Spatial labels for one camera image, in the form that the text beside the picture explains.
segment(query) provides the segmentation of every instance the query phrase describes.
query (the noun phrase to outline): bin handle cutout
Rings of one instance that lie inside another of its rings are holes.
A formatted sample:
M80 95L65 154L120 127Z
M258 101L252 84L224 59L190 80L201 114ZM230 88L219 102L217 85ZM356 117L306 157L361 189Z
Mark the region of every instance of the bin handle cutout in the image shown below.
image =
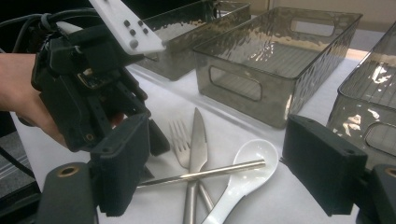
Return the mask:
M251 101L257 102L262 99L262 85L255 79L238 76L215 66L209 68L209 78L213 85Z
M396 126L376 122L371 124L364 135L364 140L369 147L385 152L396 157Z
M290 23L293 32L309 35L332 36L334 27L333 21L301 17L294 17Z

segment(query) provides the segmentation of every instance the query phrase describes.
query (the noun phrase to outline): knife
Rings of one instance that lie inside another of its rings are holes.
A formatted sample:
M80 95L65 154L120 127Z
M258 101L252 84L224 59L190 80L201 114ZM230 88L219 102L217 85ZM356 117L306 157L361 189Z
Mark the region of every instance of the knife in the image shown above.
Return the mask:
M192 126L191 152L190 152L190 173L200 172L207 162L207 142L204 119L198 108L194 111L194 122ZM186 201L184 206L184 224L195 223L195 207L197 201L198 180L189 181L186 191Z

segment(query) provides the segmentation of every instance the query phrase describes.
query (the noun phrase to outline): white spoon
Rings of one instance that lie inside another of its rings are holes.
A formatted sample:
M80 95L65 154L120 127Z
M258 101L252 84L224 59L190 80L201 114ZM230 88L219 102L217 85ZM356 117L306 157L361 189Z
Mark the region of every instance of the white spoon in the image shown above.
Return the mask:
M263 185L274 173L279 158L275 147L268 141L255 139L245 143L238 151L233 164L265 160L265 167L230 175L227 189L203 224L223 223L235 205L253 190Z

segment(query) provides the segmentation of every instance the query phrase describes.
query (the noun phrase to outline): white table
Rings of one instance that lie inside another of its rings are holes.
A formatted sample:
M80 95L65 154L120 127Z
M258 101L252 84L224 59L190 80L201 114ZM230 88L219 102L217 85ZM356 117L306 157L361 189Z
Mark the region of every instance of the white table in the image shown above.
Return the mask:
M380 36L377 33L367 35L358 31L353 44L364 41L364 46L370 49ZM337 88L364 54L365 52L350 50L346 59L307 102L299 115L326 125L337 96ZM204 169L232 164L236 151L246 141L256 138L270 141L276 146L279 155L282 154L285 130L274 129L199 94L195 71L171 82L137 65L128 68L148 94L147 107L152 118L169 139L170 120L183 119L191 129L193 109L200 109L209 146L208 162ZM53 168L71 161L89 160L88 153L72 153L41 130L20 124L15 115L13 118L40 188L44 185L46 174ZM159 157L150 157L147 166L157 178L187 173L178 164L173 151ZM227 186L228 176L211 177L203 181L216 202ZM180 183L138 189L122 217L99 214L100 223L181 223L185 188L186 183ZM200 223L204 220L206 211L203 203L200 200L198 202L197 223ZM280 163L274 176L242 200L226 223L355 223L358 210L355 206L351 216L327 217L289 168Z

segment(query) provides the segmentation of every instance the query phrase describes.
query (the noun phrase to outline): textured plastic bin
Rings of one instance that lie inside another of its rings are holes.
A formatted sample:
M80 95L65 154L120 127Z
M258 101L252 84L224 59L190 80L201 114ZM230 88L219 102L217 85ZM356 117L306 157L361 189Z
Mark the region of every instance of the textured plastic bin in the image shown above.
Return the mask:
M368 154L367 168L396 165L396 22L339 87L327 127Z
M143 22L166 46L137 63L170 80L195 68L191 48L250 20L249 3L200 1L149 18Z
M345 58L361 14L277 7L194 48L201 94L276 128Z

